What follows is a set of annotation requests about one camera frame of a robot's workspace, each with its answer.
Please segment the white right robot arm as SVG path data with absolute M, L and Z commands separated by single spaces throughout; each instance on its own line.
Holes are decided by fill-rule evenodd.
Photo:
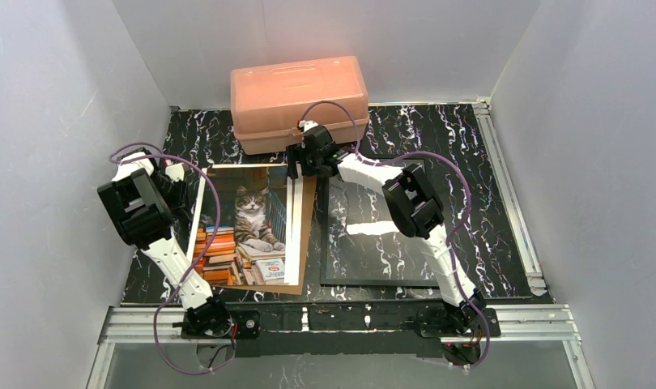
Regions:
M 339 177 L 381 195 L 397 230 L 435 276 L 443 301 L 454 309 L 481 311 L 482 294 L 461 270 L 445 228 L 444 205 L 420 165 L 395 167 L 342 149 L 330 132 L 314 121 L 301 120 L 300 143 L 287 148 L 288 176 Z

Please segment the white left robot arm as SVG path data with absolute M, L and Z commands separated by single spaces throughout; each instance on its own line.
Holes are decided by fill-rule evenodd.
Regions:
M 209 310 L 215 299 L 211 286 L 194 271 L 175 238 L 177 213 L 185 208 L 185 176 L 201 170 L 190 162 L 164 155 L 148 143 L 133 143 L 109 156 L 117 166 L 110 182 L 97 188 L 118 235 L 139 249 L 164 273 L 187 313 Z

